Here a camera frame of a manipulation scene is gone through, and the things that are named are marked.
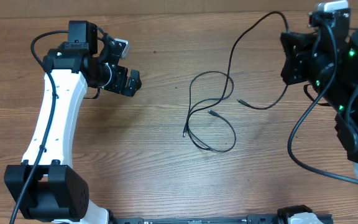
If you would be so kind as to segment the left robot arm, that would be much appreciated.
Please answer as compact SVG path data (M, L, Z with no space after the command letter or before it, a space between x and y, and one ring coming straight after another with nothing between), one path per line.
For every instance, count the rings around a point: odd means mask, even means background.
M132 97L141 88L137 70L119 65L128 41L111 37L88 21L70 21L67 40L38 63L44 95L32 140L21 163L4 173L16 205L28 220L51 223L114 223L110 210L90 199L87 182L73 169L73 137L89 88Z

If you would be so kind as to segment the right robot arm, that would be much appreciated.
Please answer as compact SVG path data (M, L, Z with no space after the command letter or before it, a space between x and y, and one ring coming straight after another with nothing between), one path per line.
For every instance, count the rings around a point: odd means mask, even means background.
M291 131L287 144L290 158L315 174L358 185L358 29L352 34L332 28L320 28L315 34L284 32L280 40L286 55L282 69L285 84L303 82L318 94ZM320 99L336 110L335 130L354 165L355 178L311 167L292 151L296 131Z

